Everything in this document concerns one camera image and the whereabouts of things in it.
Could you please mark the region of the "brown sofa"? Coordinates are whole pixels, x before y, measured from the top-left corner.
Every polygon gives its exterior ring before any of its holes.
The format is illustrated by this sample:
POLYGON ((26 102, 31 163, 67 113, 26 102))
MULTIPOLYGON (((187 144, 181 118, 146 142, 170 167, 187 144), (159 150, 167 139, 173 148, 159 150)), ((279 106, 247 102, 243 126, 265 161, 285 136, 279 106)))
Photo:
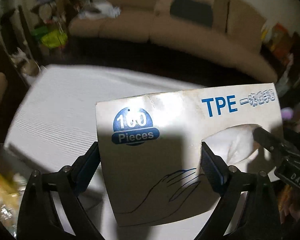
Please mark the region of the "brown sofa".
POLYGON ((119 17, 76 17, 69 31, 76 37, 152 42, 236 68, 263 83, 277 81, 274 68, 260 54, 266 20, 254 7, 243 0, 195 1, 211 5, 211 28, 170 15, 173 0, 107 0, 120 7, 119 17))

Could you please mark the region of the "green yellow bag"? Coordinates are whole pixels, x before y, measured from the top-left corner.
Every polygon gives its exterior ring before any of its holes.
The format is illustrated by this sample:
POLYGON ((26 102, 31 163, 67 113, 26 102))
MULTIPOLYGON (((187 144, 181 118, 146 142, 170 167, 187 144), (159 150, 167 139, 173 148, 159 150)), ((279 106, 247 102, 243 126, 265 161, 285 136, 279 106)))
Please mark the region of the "green yellow bag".
POLYGON ((54 30, 44 35, 40 40, 47 48, 54 49, 64 46, 67 43, 68 36, 64 31, 54 30))

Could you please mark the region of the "white ribbed table mat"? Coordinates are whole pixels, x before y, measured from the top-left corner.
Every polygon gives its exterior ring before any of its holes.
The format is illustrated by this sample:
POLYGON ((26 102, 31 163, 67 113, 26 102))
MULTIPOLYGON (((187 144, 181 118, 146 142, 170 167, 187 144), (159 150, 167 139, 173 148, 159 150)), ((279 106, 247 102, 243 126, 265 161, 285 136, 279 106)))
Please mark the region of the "white ribbed table mat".
MULTIPOLYGON (((51 64, 32 80, 4 146, 28 167, 55 172, 96 141, 96 102, 195 88, 194 83, 130 70, 51 64)), ((166 225, 119 228, 101 172, 94 175, 80 201, 105 239, 194 239, 210 217, 206 212, 166 225)))

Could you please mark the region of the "white cap on sofa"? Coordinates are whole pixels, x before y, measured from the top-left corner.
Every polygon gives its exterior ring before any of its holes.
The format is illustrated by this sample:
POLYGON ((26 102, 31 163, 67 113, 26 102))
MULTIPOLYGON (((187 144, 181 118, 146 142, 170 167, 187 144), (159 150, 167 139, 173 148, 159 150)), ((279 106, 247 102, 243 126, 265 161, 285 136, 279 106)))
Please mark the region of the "white cap on sofa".
POLYGON ((120 14, 120 7, 114 7, 109 2, 95 2, 84 5, 77 17, 79 19, 99 20, 102 18, 117 18, 120 14))

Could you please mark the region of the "dark cushion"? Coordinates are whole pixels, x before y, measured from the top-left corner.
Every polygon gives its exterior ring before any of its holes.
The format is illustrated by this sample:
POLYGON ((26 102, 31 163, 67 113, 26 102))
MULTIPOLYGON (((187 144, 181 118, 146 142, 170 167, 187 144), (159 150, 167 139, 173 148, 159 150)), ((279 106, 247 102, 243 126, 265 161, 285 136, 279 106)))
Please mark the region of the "dark cushion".
POLYGON ((202 1, 173 0, 170 15, 210 28, 213 25, 212 7, 202 1))

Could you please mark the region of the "white TPE glove box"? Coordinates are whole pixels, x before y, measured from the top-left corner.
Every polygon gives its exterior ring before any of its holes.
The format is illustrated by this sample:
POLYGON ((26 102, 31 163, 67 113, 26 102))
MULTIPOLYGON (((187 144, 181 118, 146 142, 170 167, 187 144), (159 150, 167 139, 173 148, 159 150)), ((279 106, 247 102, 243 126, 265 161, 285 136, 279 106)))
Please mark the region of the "white TPE glove box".
POLYGON ((120 227, 159 225, 211 210, 202 142, 246 171, 253 130, 282 123, 272 83, 155 93, 96 104, 103 177, 120 227))

